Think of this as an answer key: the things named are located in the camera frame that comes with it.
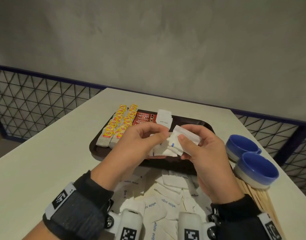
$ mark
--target cup rim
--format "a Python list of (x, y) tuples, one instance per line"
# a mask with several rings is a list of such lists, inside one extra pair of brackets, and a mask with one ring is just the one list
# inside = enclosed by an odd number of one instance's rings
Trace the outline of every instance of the cup rim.
[[(234, 141), (231, 140), (231, 136), (238, 136), (238, 137), (246, 138), (246, 139), (250, 140), (254, 145), (256, 145), (258, 149), (257, 149), (256, 151), (248, 151), (248, 150), (246, 150), (246, 149), (243, 149), (242, 147), (238, 146), (237, 144), (234, 143)], [(232, 144), (234, 144), (236, 147), (238, 147), (238, 148), (240, 148), (241, 150), (245, 151), (245, 153), (247, 153), (247, 152), (256, 153), (256, 152), (259, 150), (259, 146), (258, 146), (254, 141), (252, 141), (251, 139), (249, 139), (249, 138), (247, 138), (247, 137), (245, 137), (245, 136), (241, 136), (241, 135), (237, 135), (237, 134), (232, 134), (232, 135), (229, 136), (229, 140), (230, 140), (230, 141), (232, 142)]]
[[(247, 155), (252, 154), (254, 157), (261, 158), (261, 160), (263, 160), (263, 159), (266, 160), (266, 162), (268, 162), (269, 165), (270, 165), (271, 167), (273, 167), (273, 170), (275, 171), (276, 176), (275, 176), (275, 177), (269, 177), (269, 176), (265, 176), (265, 175), (263, 175), (263, 174), (261, 174), (261, 173), (255, 171), (255, 170), (254, 170), (253, 168), (251, 168), (251, 167), (249, 166), (249, 164), (245, 161), (245, 158), (244, 158), (245, 154), (247, 154)], [(242, 160), (242, 162), (243, 162), (243, 164), (245, 165), (245, 167), (247, 167), (249, 170), (251, 170), (253, 173), (257, 174), (257, 175), (260, 176), (260, 177), (265, 177), (265, 178), (267, 178), (267, 179), (273, 179), (273, 180), (274, 180), (274, 179), (277, 179), (277, 178), (279, 177), (279, 175), (280, 175), (279, 170), (277, 169), (277, 167), (276, 167), (269, 159), (267, 159), (267, 158), (265, 158), (265, 157), (263, 157), (263, 156), (261, 156), (261, 155), (259, 155), (259, 154), (252, 153), (252, 152), (245, 152), (245, 153), (242, 154), (242, 157), (241, 157), (240, 160)]]

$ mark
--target person's right hand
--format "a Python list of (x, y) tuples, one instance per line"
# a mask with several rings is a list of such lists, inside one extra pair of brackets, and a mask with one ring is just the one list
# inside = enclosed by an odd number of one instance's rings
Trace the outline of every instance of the person's right hand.
[(195, 145), (184, 135), (178, 139), (182, 148), (191, 154), (184, 153), (181, 159), (190, 160), (198, 174), (201, 189), (215, 204), (225, 204), (244, 197), (231, 170), (225, 144), (212, 131), (202, 125), (186, 124), (182, 126), (202, 137)]

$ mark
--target brown tray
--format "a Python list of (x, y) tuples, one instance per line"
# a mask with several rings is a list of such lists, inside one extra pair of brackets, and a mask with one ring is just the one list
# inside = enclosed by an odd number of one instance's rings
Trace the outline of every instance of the brown tray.
[[(149, 113), (149, 114), (157, 114), (157, 112), (152, 112), (152, 111), (146, 111), (146, 110), (141, 110), (139, 109), (138, 112), (143, 112), (143, 113)], [(109, 123), (109, 121), (113, 118), (113, 116), (107, 121), (107, 123), (103, 126), (103, 128)], [(195, 125), (203, 125), (210, 131), (213, 131), (213, 128), (211, 125), (208, 123), (202, 121), (202, 120), (196, 120), (196, 119), (191, 119), (191, 118), (185, 118), (185, 117), (180, 117), (180, 116), (175, 116), (172, 115), (173, 121), (171, 124), (170, 131), (172, 132), (175, 125), (186, 125), (186, 124), (195, 124)], [(106, 157), (110, 151), (111, 148), (109, 147), (99, 147), (96, 145), (97, 139), (102, 133), (102, 130), (96, 135), (96, 137), (91, 141), (90, 143), (90, 152), (95, 156), (95, 157), (100, 157), (104, 158)], [(158, 168), (158, 169), (165, 169), (165, 170), (172, 170), (175, 172), (179, 173), (186, 173), (186, 174), (191, 174), (191, 175), (196, 175), (196, 171), (194, 169), (193, 164), (189, 160), (181, 160), (180, 156), (178, 157), (171, 157), (168, 156), (165, 159), (145, 159), (140, 166), (144, 167), (150, 167), (150, 168)]]

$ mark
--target hand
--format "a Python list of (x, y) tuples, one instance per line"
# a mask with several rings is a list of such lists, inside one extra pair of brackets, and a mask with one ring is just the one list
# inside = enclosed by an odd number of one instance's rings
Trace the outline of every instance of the hand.
[(198, 182), (203, 190), (216, 204), (237, 201), (244, 197), (231, 170), (223, 141), (212, 131), (202, 125), (187, 124), (182, 126), (202, 137), (199, 145), (195, 145), (184, 135), (178, 139), (184, 153), (181, 159), (190, 160), (198, 174)]
[(129, 126), (107, 157), (91, 171), (91, 178), (103, 188), (113, 190), (148, 158), (154, 146), (165, 141), (168, 136), (169, 129), (156, 123), (146, 122)]

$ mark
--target person's left hand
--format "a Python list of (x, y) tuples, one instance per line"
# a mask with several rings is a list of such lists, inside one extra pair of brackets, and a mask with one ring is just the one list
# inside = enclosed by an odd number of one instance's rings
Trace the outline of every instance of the person's left hand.
[(119, 177), (118, 181), (127, 179), (144, 159), (149, 158), (151, 149), (168, 137), (169, 129), (160, 124), (145, 122), (129, 126), (107, 157), (92, 170), (93, 175), (102, 168), (101, 173), (108, 175), (110, 172)]

